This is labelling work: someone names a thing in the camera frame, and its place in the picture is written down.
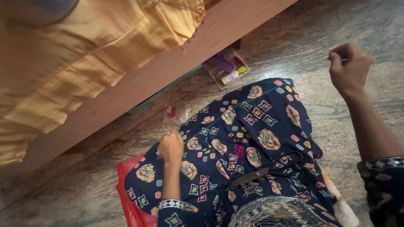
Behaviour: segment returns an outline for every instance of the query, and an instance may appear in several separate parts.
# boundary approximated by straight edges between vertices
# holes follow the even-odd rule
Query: wooden bed frame
[[[221,0],[206,11],[203,32],[187,46],[186,55],[180,48],[158,55],[114,87],[86,100],[62,126],[30,142],[21,164],[1,169],[1,174],[40,168],[296,1]]]

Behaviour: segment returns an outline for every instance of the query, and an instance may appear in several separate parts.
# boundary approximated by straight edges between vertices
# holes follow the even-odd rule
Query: stone floor
[[[228,91],[264,78],[292,78],[324,151],[320,163],[361,226],[372,226],[356,170],[360,157],[349,112],[330,82],[326,58],[332,47],[347,41],[375,57],[366,89],[381,117],[404,140],[404,2],[300,0],[258,33],[240,53],[252,70]],[[166,103],[197,111],[224,93],[201,69],[38,171],[0,180],[0,226],[126,226],[115,190],[116,164],[147,151],[162,137]]]

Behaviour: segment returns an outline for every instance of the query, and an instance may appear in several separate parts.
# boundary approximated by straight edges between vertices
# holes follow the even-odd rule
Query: embroidered sleeve
[[[163,200],[158,205],[158,227],[185,226],[184,202],[179,200]]]
[[[404,156],[359,162],[375,226],[404,226]]]

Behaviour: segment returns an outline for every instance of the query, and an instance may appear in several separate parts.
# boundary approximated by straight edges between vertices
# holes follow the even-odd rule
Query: scissors
[[[264,177],[265,175],[272,175],[276,177],[286,177],[298,183],[306,183],[313,174],[310,169],[305,165],[310,162],[311,157],[308,154],[302,154],[298,151],[290,151],[282,154],[277,159],[274,159],[272,166],[264,167],[260,170],[247,174],[235,181],[233,181],[227,189],[231,189],[237,185],[244,185],[257,178]]]

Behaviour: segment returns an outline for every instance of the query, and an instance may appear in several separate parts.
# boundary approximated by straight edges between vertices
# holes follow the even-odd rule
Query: red cloth
[[[119,193],[119,197],[121,198],[122,209],[124,210],[128,227],[157,226],[157,218],[142,211],[139,207],[134,205],[126,194],[124,188],[126,175],[131,169],[133,169],[134,166],[136,166],[136,164],[141,158],[143,158],[145,154],[146,152],[116,165],[119,181],[115,188]]]

